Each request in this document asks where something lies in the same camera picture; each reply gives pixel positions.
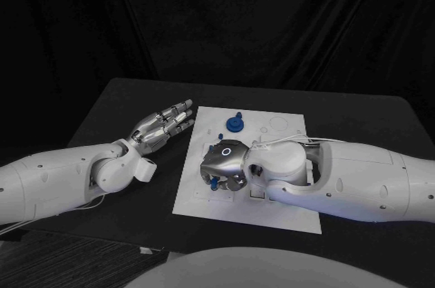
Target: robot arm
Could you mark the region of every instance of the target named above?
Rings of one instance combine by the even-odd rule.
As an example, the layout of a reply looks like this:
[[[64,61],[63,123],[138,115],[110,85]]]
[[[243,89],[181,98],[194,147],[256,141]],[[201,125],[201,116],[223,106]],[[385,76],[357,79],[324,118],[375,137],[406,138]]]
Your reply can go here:
[[[228,178],[217,187],[234,186],[228,182],[236,175],[239,181],[244,179],[239,189],[246,182],[254,184],[270,199],[321,213],[358,221],[435,222],[435,161],[370,145],[329,141],[231,147],[239,151],[221,140],[201,163],[204,181],[210,176]],[[231,156],[221,155],[224,148]],[[321,173],[312,185],[306,183],[306,159]]]
[[[151,114],[126,139],[27,156],[0,168],[0,224],[54,216],[123,189],[135,177],[148,182],[156,165],[142,156],[192,125],[187,100]]]

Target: floor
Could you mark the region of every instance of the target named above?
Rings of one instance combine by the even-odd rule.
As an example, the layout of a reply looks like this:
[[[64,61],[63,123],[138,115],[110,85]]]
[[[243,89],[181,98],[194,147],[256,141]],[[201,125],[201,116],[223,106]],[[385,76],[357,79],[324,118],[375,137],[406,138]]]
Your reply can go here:
[[[0,287],[123,287],[167,256],[141,254],[136,246],[116,242],[31,231],[20,242],[0,242]]]

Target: small blue piece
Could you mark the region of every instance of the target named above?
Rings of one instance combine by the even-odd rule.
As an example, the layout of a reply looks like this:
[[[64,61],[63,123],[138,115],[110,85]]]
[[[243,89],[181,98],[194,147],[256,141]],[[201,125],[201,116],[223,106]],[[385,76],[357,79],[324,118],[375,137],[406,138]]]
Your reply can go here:
[[[230,132],[237,133],[243,129],[244,123],[241,120],[241,113],[237,112],[236,116],[226,121],[226,128]]]
[[[217,181],[218,181],[217,178],[211,179],[210,188],[211,188],[213,191],[217,191]]]

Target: white sheet of paper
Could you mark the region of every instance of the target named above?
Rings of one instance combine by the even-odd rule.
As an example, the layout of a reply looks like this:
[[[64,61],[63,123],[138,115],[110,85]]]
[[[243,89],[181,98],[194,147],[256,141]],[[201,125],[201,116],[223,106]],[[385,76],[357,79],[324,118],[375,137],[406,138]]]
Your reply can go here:
[[[241,113],[244,127],[231,133],[226,129],[226,120],[237,112]],[[303,115],[198,107],[172,214],[321,234],[318,213],[272,201],[267,195],[260,199],[254,185],[247,184],[237,192],[230,192],[211,191],[204,184],[198,166],[208,145],[218,143],[218,133],[223,139],[240,140],[250,146],[253,140],[306,134]],[[308,182],[312,182],[311,162],[306,162],[306,168]]]

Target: blue object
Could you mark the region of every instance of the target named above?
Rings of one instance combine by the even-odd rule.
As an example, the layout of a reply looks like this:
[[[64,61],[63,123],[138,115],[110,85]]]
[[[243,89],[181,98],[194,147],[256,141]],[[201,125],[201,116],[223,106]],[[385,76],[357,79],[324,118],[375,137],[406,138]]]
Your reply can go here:
[[[218,181],[217,178],[211,179],[210,188],[213,191],[217,191],[217,181]]]
[[[226,128],[230,132],[237,133],[243,129],[244,123],[241,120],[241,113],[237,112],[236,116],[226,121]]]

